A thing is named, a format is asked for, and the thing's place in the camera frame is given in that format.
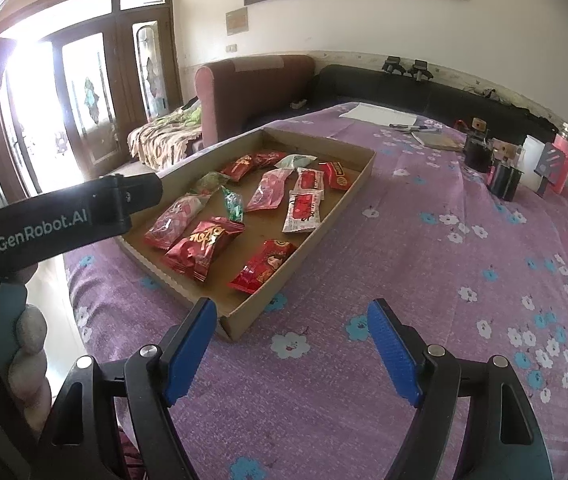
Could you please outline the left gloved hand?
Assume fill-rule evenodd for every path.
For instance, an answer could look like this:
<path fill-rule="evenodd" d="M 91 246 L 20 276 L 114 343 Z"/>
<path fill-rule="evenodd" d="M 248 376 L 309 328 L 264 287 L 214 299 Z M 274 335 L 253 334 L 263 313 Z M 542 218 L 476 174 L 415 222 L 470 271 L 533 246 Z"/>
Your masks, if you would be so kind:
<path fill-rule="evenodd" d="M 26 289 L 36 271 L 29 266 L 0 283 L 0 414 L 23 420 L 39 436 L 52 407 L 52 387 L 46 378 L 47 322 Z"/>

